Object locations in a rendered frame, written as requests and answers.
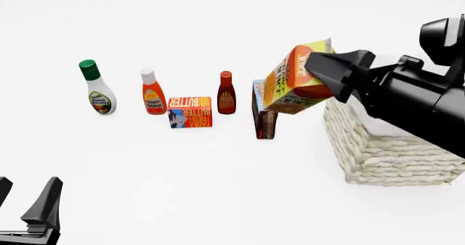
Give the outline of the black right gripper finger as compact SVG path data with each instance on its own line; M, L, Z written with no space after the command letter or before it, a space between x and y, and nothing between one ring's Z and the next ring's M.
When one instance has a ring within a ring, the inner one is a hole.
M375 58L368 50L341 54L311 52L304 67L322 81L339 102L346 103L352 92L365 92L373 83L371 65Z

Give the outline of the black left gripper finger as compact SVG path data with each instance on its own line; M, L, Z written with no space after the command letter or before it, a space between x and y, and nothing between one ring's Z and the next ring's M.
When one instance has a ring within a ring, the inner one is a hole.
M40 196L20 218L29 228L60 229L59 205L63 182L51 177Z
M7 179L6 177L0 177L0 207L7 198L9 192L12 189L12 186L12 181Z

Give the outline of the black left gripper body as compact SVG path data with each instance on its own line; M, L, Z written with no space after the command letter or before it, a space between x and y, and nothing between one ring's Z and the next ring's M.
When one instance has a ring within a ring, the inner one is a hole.
M0 245L57 245L60 232L45 227L33 227L38 232L0 231Z

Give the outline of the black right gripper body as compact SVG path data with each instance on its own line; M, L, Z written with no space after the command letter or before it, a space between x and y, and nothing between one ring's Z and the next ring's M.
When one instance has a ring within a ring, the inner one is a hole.
M431 116L442 94L442 76L423 67L423 60L403 55L394 65L372 69L373 83L359 93L368 115L379 119Z

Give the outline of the orange juice carton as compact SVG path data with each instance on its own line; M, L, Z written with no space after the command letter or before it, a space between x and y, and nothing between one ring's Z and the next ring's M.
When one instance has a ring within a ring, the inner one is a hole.
M264 80L263 108L294 115L331 98L326 85L307 72L313 52L334 53L331 39L295 46Z

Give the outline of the white woven basket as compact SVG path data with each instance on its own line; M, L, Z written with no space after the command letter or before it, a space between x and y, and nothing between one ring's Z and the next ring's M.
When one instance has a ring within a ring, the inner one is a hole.
M441 185L465 172L465 159L370 117L355 97L329 98L323 118L347 183Z

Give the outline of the chocolate pudding box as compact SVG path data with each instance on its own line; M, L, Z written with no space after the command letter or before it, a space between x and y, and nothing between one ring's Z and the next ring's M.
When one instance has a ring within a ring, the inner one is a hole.
M264 79L253 81L251 109L254 118L256 138L273 140L275 137L278 113L264 109Z

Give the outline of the dark red BBQ sauce bottle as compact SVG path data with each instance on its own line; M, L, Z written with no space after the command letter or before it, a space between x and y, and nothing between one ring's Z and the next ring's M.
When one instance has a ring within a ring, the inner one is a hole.
M236 96L229 71L220 73L220 85L217 94L217 109L221 114L229 115L236 110Z

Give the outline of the ranch dressing bottle green cap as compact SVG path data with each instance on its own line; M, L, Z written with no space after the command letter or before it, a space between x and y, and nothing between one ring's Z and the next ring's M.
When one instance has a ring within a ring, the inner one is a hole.
M116 96L101 77L96 62L81 61L79 68L87 82L88 99L93 109L104 116L112 114L117 106Z

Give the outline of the red butter box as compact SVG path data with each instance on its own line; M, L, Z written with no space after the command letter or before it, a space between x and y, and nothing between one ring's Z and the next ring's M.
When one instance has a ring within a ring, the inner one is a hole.
M210 97L169 98L167 113L172 129L213 126Z

